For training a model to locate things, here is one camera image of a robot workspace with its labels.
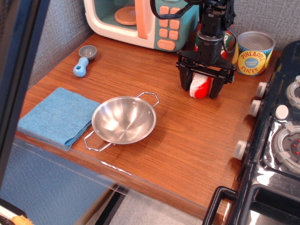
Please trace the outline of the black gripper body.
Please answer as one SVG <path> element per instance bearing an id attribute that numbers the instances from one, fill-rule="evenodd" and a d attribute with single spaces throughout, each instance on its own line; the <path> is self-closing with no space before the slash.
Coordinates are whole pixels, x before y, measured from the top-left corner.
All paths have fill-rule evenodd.
<path id="1" fill-rule="evenodd" d="M 176 67 L 178 70 L 180 67 L 186 67 L 208 77 L 224 77 L 225 84 L 232 83 L 237 67 L 221 56 L 222 47 L 226 52 L 230 52 L 224 44 L 225 32 L 214 37 L 206 36 L 201 32 L 198 32 L 197 35 L 199 37 L 197 51 L 177 51 Z"/>

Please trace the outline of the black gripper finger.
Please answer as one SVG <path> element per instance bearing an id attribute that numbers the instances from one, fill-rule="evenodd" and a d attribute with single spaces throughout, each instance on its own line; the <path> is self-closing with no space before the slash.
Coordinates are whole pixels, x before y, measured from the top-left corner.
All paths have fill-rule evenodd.
<path id="1" fill-rule="evenodd" d="M 223 85 L 225 83 L 224 77 L 215 77 L 213 79 L 212 87 L 210 90 L 210 98 L 214 99 L 218 96 L 219 92 L 221 91 Z"/>
<path id="2" fill-rule="evenodd" d="M 180 67 L 180 83 L 184 90 L 189 90 L 192 79 L 193 71 L 190 68 Z"/>

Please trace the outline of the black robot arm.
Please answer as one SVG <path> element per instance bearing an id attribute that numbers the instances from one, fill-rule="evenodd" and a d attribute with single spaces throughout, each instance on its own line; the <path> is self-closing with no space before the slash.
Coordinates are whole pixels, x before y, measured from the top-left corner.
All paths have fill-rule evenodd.
<path id="1" fill-rule="evenodd" d="M 218 96 L 224 84 L 234 81 L 237 66 L 221 56 L 227 51 L 225 32 L 233 25 L 235 12 L 233 0 L 199 0 L 190 2 L 198 4 L 200 10 L 200 30 L 197 32 L 197 51 L 177 52 L 181 87 L 190 88 L 193 73 L 213 78 L 210 98 Z"/>

